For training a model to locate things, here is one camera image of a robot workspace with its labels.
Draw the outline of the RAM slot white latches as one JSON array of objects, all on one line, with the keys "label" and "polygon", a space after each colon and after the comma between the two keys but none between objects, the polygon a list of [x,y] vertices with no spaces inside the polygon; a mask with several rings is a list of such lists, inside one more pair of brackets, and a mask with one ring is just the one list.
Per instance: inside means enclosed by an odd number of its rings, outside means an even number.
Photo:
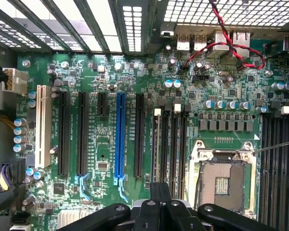
[{"label": "RAM slot white latches", "polygon": [[176,191],[176,163],[177,163],[177,136],[178,136],[178,120],[181,115],[181,104],[175,102],[171,115],[171,149],[170,149],[170,193],[175,198]]},{"label": "RAM slot white latches", "polygon": [[159,140],[160,140],[160,120],[161,109],[154,109],[152,123],[152,166],[151,166],[151,181],[159,182]]},{"label": "RAM slot white latches", "polygon": [[[270,117],[269,114],[262,115],[262,140],[261,147],[265,148],[270,145]],[[260,198],[259,198],[259,221],[265,225],[268,224],[268,168],[269,154],[268,151],[261,151],[261,170],[260,170]]]},{"label": "RAM slot white latches", "polygon": [[[287,118],[284,116],[282,120],[282,142],[287,142],[288,141],[288,123],[287,123]],[[287,227],[286,223],[286,218],[285,218],[285,213],[286,213],[286,185],[287,185],[287,180],[286,180],[286,173],[287,173],[287,154],[286,154],[286,146],[281,147],[281,193],[280,193],[280,229],[282,231],[285,231],[285,228]]]}]

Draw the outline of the RAM slot black latches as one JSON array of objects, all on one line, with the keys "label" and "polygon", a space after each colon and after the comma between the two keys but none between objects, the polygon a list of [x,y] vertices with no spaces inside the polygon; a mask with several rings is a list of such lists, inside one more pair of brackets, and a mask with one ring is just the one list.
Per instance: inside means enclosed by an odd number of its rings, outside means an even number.
[{"label": "RAM slot black latches", "polygon": [[[274,111],[272,115],[272,122],[271,122],[271,145],[277,145],[279,142],[279,129],[277,128],[278,125],[278,118],[276,117],[276,114],[279,114],[278,111]],[[278,167],[278,154],[276,153],[276,148],[273,148],[271,150],[271,160],[272,160],[272,166],[271,166],[271,208],[270,208],[270,226],[277,229],[278,226],[276,225],[276,212],[277,212],[277,176],[276,176],[276,168]]]},{"label": "RAM slot black latches", "polygon": [[186,164],[186,137],[187,119],[191,112],[191,105],[185,104],[181,114],[181,136],[180,136],[180,162],[179,162],[179,198],[184,198],[185,164]]},{"label": "RAM slot black latches", "polygon": [[171,105],[165,103],[162,114],[162,133],[161,133],[161,164],[160,164],[160,181],[166,182],[167,177],[167,148],[168,148],[168,132],[169,132],[169,116],[171,113]]}]

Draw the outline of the CPU socket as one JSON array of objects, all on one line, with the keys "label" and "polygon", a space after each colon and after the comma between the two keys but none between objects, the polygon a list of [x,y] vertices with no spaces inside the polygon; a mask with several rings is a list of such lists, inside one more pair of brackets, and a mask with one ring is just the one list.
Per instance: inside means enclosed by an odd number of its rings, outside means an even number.
[{"label": "CPU socket", "polygon": [[188,161],[187,201],[193,209],[214,204],[255,219],[256,160],[250,141],[217,149],[197,140]]}]

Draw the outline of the silver finned heatsink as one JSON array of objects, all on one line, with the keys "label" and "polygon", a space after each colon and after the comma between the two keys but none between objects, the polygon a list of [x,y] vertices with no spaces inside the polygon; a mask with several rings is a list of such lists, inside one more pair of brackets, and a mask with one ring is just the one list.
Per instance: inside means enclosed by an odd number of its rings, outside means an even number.
[{"label": "silver finned heatsink", "polygon": [[94,211],[85,209],[61,210],[57,217],[57,228],[60,229],[92,213],[94,213]]}]

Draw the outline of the long black expansion slot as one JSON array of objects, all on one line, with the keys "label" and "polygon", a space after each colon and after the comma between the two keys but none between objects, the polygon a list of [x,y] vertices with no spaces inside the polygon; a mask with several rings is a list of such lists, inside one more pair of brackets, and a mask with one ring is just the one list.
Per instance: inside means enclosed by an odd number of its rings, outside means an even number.
[{"label": "long black expansion slot", "polygon": [[145,96],[136,94],[135,108],[135,145],[134,145],[134,177],[141,178],[144,153]]},{"label": "long black expansion slot", "polygon": [[59,98],[58,174],[69,173],[70,94],[63,91]]},{"label": "long black expansion slot", "polygon": [[80,197],[90,201],[85,194],[85,181],[89,177],[88,173],[88,132],[89,132],[89,95],[80,92],[78,95],[78,132],[77,132],[77,171],[76,180],[79,184]]}]

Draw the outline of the blue expansion slot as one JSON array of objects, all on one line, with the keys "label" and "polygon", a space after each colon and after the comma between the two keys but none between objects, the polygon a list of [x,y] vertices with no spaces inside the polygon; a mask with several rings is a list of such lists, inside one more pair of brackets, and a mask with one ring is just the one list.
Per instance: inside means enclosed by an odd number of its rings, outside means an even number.
[{"label": "blue expansion slot", "polygon": [[115,136],[115,166],[114,185],[118,186],[120,197],[128,203],[127,196],[124,195],[123,181],[125,161],[125,121],[126,118],[126,94],[119,92],[116,97],[116,136]]}]

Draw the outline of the green motherboard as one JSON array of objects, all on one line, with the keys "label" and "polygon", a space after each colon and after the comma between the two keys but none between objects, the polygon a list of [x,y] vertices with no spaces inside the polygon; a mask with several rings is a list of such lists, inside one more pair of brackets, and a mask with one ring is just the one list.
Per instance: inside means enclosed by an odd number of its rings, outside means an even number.
[{"label": "green motherboard", "polygon": [[[276,44],[253,40],[251,46],[260,55],[250,55],[249,62],[262,70],[238,71],[235,64],[205,55],[185,64],[187,55],[179,55],[168,46],[149,57],[107,57],[97,55],[22,55],[18,59],[21,71],[27,73],[28,93],[17,98],[14,151],[26,160],[26,199],[19,207],[30,214],[26,219],[28,231],[56,231],[61,210],[85,209],[94,212],[113,203],[136,205],[149,198],[152,166],[152,123],[154,109],[161,109],[159,140],[159,182],[161,164],[162,114],[165,103],[171,105],[169,116],[167,177],[170,188],[171,115],[173,104],[191,105],[187,119],[187,145],[184,198],[187,201],[188,161],[197,140],[207,148],[240,149],[250,141],[254,150],[261,149],[262,115],[268,113],[270,126],[274,111],[278,118],[279,142],[282,142],[282,120],[288,123],[289,141],[289,52],[276,49]],[[35,167],[36,98],[37,85],[51,87],[51,164]],[[70,94],[69,173],[58,174],[59,98],[63,91]],[[78,95],[89,95],[88,173],[85,194],[80,197],[77,171]],[[106,117],[97,115],[97,95],[107,93]],[[114,185],[116,97],[126,94],[125,161],[123,181],[126,203]],[[144,94],[144,153],[142,177],[134,177],[135,108],[136,94]],[[179,198],[181,115],[178,120],[176,191]],[[278,154],[277,230],[280,227],[281,147]],[[289,145],[286,146],[286,223],[289,231]]]}]

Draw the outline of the short black expansion slot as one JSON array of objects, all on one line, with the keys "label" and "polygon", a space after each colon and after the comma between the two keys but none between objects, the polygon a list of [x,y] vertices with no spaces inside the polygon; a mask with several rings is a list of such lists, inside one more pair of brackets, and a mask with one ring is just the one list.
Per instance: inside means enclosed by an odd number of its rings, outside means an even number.
[{"label": "short black expansion slot", "polygon": [[108,97],[107,93],[99,92],[97,95],[97,115],[106,117],[108,111]]}]

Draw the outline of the thin metal locking lever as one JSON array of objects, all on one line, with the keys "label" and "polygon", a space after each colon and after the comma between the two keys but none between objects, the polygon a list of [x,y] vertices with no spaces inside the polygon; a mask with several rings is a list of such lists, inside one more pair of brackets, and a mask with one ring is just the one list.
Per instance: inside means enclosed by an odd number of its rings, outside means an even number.
[{"label": "thin metal locking lever", "polygon": [[258,150],[254,150],[252,153],[253,154],[257,154],[257,153],[261,153],[261,152],[264,152],[264,151],[280,148],[280,147],[287,146],[287,145],[289,145],[289,141],[281,143],[281,144],[276,144],[276,145],[273,145],[273,146],[261,148],[261,149],[258,149]]}]

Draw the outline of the white expansion slot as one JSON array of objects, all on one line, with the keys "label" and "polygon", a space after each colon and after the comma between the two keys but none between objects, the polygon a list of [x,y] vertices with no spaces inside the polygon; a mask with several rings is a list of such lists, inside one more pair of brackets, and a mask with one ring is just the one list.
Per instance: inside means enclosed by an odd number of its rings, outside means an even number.
[{"label": "white expansion slot", "polygon": [[51,164],[51,87],[37,85],[35,167],[46,168]]}]

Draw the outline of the silver USB port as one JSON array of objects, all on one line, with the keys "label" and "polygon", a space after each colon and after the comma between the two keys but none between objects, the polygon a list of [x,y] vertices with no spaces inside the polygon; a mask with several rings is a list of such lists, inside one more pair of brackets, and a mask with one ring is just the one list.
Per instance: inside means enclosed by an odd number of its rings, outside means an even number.
[{"label": "silver USB port", "polygon": [[194,51],[200,51],[207,46],[207,35],[194,34]]},{"label": "silver USB port", "polygon": [[181,54],[187,54],[190,51],[190,35],[177,34],[176,50]]}]

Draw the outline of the large silver port block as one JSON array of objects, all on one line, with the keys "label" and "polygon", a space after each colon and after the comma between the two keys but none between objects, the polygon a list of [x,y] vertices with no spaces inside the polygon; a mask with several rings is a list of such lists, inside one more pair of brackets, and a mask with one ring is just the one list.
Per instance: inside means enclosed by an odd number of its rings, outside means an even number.
[{"label": "large silver port block", "polygon": [[[234,31],[233,32],[233,43],[237,45],[243,45],[245,47],[250,46],[250,32],[246,31]],[[247,49],[236,48],[237,54],[243,59],[250,57],[250,52]]]},{"label": "large silver port block", "polygon": [[[225,42],[226,38],[224,37],[222,31],[215,30],[208,36],[208,44],[211,43],[220,43]],[[227,44],[225,45],[214,45],[210,48],[208,48],[207,51],[207,57],[209,58],[218,58],[223,56],[229,56],[230,55],[230,49]]]}]

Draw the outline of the white power connector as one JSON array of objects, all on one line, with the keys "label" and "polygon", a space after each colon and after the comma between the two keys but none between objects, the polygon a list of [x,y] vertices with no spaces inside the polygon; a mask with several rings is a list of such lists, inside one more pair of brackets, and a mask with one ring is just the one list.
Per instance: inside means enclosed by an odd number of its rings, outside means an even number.
[{"label": "white power connector", "polygon": [[2,82],[2,91],[16,93],[22,96],[27,95],[27,73],[15,68],[4,67],[2,70],[8,76],[7,83]]}]

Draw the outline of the open PC case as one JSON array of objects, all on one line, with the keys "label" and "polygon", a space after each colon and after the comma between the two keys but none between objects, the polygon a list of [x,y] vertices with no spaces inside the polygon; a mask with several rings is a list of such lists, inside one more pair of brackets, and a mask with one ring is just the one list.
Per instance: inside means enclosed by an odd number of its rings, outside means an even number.
[{"label": "open PC case", "polygon": [[[173,38],[160,37],[163,22]],[[250,40],[289,35],[289,0],[0,0],[0,45],[14,51],[139,55],[177,34],[250,32]]]}]

